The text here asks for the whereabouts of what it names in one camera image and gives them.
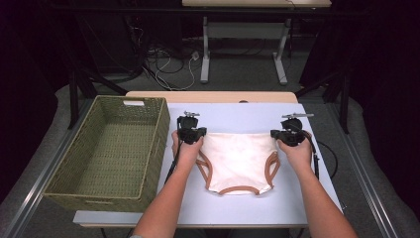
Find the person's left hand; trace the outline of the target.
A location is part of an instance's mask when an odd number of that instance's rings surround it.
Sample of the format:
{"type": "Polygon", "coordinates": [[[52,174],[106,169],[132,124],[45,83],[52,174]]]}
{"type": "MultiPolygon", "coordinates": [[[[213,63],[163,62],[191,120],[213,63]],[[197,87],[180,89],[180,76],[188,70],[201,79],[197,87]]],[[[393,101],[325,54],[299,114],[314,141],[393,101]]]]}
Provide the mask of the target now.
{"type": "Polygon", "coordinates": [[[182,143],[176,131],[171,133],[172,152],[177,158],[176,168],[178,170],[190,170],[198,157],[200,149],[203,146],[203,138],[200,137],[197,142],[189,145],[182,143]]]}

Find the green woven basket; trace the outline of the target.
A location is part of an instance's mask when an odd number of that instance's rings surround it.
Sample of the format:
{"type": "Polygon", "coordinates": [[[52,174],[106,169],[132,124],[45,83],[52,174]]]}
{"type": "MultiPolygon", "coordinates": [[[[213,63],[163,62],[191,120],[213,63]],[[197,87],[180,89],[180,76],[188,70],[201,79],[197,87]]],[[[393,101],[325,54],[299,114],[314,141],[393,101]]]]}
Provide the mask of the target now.
{"type": "Polygon", "coordinates": [[[44,196],[70,210],[145,211],[157,194],[169,123],[163,98],[96,97],[44,196]]]}

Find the black metal stand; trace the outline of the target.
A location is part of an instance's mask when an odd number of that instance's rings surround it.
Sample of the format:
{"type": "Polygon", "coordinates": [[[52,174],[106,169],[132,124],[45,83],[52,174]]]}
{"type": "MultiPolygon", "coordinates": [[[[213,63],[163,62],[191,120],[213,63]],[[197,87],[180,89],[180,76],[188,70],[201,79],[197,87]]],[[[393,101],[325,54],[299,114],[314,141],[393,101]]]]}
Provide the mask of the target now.
{"type": "Polygon", "coordinates": [[[75,126],[79,118],[78,91],[81,91],[82,94],[89,99],[93,99],[98,95],[93,82],[99,82],[100,84],[105,85],[111,90],[117,92],[119,95],[125,95],[127,93],[126,89],[120,87],[114,82],[111,82],[110,80],[89,68],[84,67],[83,69],[73,70],[68,77],[70,99],[70,122],[68,125],[69,129],[72,129],[75,126]]]}
{"type": "Polygon", "coordinates": [[[351,78],[347,71],[336,70],[333,71],[321,79],[310,83],[307,86],[303,86],[301,89],[295,92],[295,96],[300,98],[301,96],[319,88],[321,85],[327,84],[327,89],[323,94],[323,100],[326,103],[331,103],[340,98],[340,111],[339,111],[339,124],[342,130],[348,134],[348,109],[350,99],[350,84],[351,78]]]}

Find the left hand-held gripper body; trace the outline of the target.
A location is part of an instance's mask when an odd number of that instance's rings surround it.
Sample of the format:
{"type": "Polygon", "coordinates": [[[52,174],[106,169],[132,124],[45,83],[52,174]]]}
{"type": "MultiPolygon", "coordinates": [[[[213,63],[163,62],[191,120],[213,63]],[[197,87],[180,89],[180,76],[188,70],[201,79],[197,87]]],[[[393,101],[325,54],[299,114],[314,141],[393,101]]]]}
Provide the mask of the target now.
{"type": "Polygon", "coordinates": [[[178,138],[186,144],[194,144],[199,136],[197,133],[197,113],[185,111],[183,116],[177,118],[178,138]]]}

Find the wooden desk with white legs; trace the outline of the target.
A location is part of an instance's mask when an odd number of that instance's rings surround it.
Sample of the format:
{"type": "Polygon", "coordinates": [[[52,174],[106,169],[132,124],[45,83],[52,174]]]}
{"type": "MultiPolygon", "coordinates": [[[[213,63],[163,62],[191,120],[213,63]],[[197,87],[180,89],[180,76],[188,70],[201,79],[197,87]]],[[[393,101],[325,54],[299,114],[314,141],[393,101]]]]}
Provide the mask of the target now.
{"type": "MultiPolygon", "coordinates": [[[[183,7],[203,7],[213,10],[215,8],[227,8],[233,10],[240,8],[257,8],[261,10],[318,10],[328,9],[331,0],[181,0],[183,7]]],[[[231,14],[227,14],[224,20],[211,20],[209,17],[202,18],[203,27],[203,59],[201,67],[202,83],[209,81],[210,72],[210,39],[260,39],[279,40],[277,51],[272,54],[277,77],[281,85],[287,84],[287,78],[283,63],[282,53],[289,30],[291,19],[275,20],[269,23],[267,20],[236,20],[231,14]]]]}

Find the aluminium frame rail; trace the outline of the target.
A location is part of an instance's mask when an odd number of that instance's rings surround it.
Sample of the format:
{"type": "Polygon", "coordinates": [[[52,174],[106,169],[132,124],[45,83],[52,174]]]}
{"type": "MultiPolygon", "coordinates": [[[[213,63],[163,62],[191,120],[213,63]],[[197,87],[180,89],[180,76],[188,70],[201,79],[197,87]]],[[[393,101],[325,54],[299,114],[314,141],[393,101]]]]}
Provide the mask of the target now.
{"type": "Polygon", "coordinates": [[[340,138],[346,145],[350,154],[350,164],[358,180],[367,201],[370,213],[373,215],[376,225],[383,238],[400,238],[395,226],[392,224],[385,206],[381,201],[376,189],[371,182],[369,174],[364,166],[362,158],[358,152],[356,144],[353,142],[350,134],[346,134],[339,121],[339,111],[332,103],[326,104],[326,110],[329,116],[334,120],[333,124],[337,128],[340,138]]]}
{"type": "Polygon", "coordinates": [[[43,189],[75,134],[74,129],[67,128],[69,113],[69,100],[60,98],[47,133],[0,204],[0,238],[21,238],[37,211],[43,200],[43,189]]]}

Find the person's right hand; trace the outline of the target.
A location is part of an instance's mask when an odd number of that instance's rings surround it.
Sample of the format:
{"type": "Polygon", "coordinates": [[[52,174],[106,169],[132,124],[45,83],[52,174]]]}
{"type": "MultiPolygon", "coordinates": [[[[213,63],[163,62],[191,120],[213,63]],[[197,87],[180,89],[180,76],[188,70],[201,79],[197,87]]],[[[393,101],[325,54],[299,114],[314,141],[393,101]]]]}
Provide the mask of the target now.
{"type": "Polygon", "coordinates": [[[295,147],[290,147],[281,140],[277,144],[297,173],[311,170],[312,148],[307,139],[295,147]]]}

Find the white table mat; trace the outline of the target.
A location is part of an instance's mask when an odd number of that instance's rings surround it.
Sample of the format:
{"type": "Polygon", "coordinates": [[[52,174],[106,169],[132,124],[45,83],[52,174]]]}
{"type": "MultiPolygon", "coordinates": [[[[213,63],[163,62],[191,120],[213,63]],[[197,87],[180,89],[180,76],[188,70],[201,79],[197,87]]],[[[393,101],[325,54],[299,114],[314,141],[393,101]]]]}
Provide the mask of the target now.
{"type": "MultiPolygon", "coordinates": [[[[279,129],[292,113],[301,115],[303,128],[314,131],[323,113],[299,103],[170,103],[171,131],[183,112],[198,114],[210,133],[267,133],[279,129]]],[[[280,168],[273,189],[261,195],[220,195],[205,188],[198,168],[189,176],[178,218],[180,227],[304,227],[307,225],[297,176],[279,152],[280,168]]]]}

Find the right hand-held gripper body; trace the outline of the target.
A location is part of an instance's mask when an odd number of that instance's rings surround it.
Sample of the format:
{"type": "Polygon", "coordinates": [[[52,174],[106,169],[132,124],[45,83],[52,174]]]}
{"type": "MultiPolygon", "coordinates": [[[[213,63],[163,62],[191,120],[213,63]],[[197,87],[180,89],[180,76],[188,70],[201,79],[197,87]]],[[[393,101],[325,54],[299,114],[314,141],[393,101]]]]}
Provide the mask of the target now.
{"type": "Polygon", "coordinates": [[[283,115],[284,121],[281,122],[283,130],[280,132],[280,140],[289,147],[296,147],[305,139],[312,142],[310,133],[303,129],[301,117],[307,117],[307,114],[283,115]]]}

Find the cream baby bodysuit brown trim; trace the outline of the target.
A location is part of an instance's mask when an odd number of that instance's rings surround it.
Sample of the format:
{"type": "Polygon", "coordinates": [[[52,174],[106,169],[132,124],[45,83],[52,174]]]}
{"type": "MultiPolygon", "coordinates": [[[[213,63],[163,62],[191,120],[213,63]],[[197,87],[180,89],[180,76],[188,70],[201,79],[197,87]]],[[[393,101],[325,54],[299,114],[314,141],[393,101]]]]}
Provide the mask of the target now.
{"type": "Polygon", "coordinates": [[[209,133],[196,165],[211,192],[260,195],[273,188],[280,159],[268,133],[209,133]]]}

